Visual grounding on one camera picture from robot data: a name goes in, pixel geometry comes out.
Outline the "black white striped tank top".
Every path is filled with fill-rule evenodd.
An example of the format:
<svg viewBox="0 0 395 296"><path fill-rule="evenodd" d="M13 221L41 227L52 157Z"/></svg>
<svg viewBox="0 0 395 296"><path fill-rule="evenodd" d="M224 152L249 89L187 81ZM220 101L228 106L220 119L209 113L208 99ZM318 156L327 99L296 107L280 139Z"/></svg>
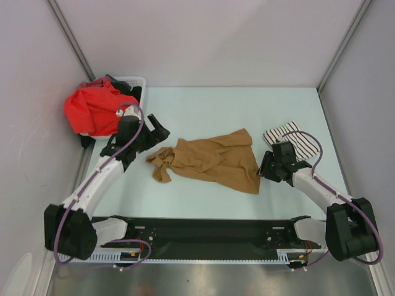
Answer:
<svg viewBox="0 0 395 296"><path fill-rule="evenodd" d="M308 160L320 153L320 149L303 133L297 133L296 131L301 131L301 129L294 121L291 121L277 128L267 129L262 137L270 146L274 145L277 137L284 137L285 141L289 141L293 145L298 161Z"/></svg>

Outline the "tan brown garment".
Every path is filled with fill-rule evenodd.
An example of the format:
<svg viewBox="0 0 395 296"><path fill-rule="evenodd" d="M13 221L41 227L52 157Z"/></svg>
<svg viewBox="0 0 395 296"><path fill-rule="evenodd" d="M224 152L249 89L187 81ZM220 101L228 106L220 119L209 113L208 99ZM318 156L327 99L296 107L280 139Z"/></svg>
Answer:
<svg viewBox="0 0 395 296"><path fill-rule="evenodd" d="M252 151L252 138L246 129L207 139L179 139L175 147L162 147L146 157L155 166L152 177L171 182L167 170L175 174L218 183L247 194L260 191L259 167Z"/></svg>

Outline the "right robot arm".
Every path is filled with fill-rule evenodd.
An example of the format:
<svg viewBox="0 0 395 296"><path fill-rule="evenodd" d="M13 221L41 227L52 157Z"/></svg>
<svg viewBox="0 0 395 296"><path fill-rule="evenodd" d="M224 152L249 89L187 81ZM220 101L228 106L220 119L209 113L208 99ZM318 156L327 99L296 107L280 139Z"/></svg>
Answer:
<svg viewBox="0 0 395 296"><path fill-rule="evenodd" d="M285 241L291 247L300 247L312 241L328 249L338 261L355 259L375 252L383 258L383 243L371 203L365 198L354 199L335 190L315 172L316 167L305 160L298 161L291 142L277 142L267 151L258 175L271 181L288 183L303 192L326 214L325 220L301 218L285 231Z"/></svg>

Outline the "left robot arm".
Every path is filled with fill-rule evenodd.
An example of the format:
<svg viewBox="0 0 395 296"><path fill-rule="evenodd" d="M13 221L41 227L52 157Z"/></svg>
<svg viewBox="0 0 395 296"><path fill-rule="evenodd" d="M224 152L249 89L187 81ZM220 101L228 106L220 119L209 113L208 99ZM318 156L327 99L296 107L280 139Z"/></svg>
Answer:
<svg viewBox="0 0 395 296"><path fill-rule="evenodd" d="M149 129L139 115L124 115L99 154L94 170L76 191L60 205L50 204L44 211L44 246L56 254L79 260L88 259L106 243L119 242L128 247L135 242L136 231L120 218L94 222L93 214L113 183L126 172L136 156L170 136L153 115Z"/></svg>

